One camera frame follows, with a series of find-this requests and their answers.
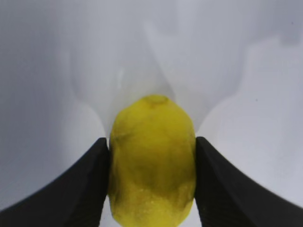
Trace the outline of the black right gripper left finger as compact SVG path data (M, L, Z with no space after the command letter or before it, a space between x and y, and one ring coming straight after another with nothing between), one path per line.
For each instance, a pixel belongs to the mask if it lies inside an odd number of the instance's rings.
M98 227L107 195L109 150L99 138L54 181L0 212L2 227Z

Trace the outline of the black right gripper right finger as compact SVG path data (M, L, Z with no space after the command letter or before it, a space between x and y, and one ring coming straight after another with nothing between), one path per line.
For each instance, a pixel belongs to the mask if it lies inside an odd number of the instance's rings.
M302 207L260 185L196 138L195 200L204 227L301 227Z

